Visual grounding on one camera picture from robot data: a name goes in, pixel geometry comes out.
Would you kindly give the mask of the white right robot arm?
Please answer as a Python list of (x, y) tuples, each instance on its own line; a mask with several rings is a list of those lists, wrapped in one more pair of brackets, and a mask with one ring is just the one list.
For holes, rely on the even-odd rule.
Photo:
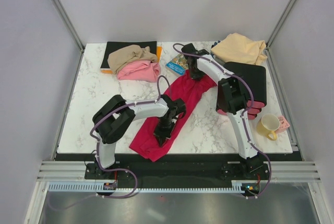
[(258, 154), (252, 146), (253, 136), (247, 115), (247, 92), (250, 87), (239, 76), (220, 65), (208, 51), (196, 50), (189, 43), (181, 48), (186, 58), (190, 77), (201, 80), (210, 77), (217, 84), (216, 110), (221, 110), (229, 117), (235, 132), (238, 153), (244, 159)]

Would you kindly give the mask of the blue illustrated paperback book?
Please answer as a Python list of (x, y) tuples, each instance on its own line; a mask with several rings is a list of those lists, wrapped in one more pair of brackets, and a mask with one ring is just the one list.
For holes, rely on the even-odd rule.
[(188, 70), (188, 63), (183, 54), (178, 54), (176, 57), (167, 62), (165, 66), (176, 76), (183, 76)]

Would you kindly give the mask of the magenta t shirt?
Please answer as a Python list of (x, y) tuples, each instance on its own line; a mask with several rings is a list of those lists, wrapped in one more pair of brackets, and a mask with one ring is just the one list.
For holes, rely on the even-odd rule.
[[(207, 75), (198, 81), (193, 80), (190, 77), (189, 72), (186, 72), (185, 75), (177, 78), (170, 86), (171, 91), (165, 91), (164, 93), (166, 95), (171, 95), (171, 99), (173, 101), (178, 99), (183, 100), (184, 106), (173, 109), (166, 117), (147, 118), (134, 137), (129, 148), (142, 157), (153, 162), (166, 155), (196, 105), (201, 100), (202, 95), (215, 86), (216, 83)], [(162, 121), (163, 123), (172, 123), (177, 112), (181, 113), (181, 116), (179, 116), (175, 122), (175, 126), (171, 132), (171, 137), (169, 139), (157, 140), (153, 133), (159, 125), (159, 122)]]

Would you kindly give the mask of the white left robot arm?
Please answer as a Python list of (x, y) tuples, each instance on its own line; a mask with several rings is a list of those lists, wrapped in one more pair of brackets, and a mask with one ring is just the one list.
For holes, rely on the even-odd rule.
[(92, 118), (91, 136), (98, 142), (96, 172), (104, 179), (114, 174), (116, 142), (120, 140), (133, 121), (156, 117), (153, 138), (162, 147), (172, 137), (176, 120), (186, 114), (186, 104), (179, 98), (172, 100), (161, 95), (157, 100), (127, 101), (121, 95), (113, 96)]

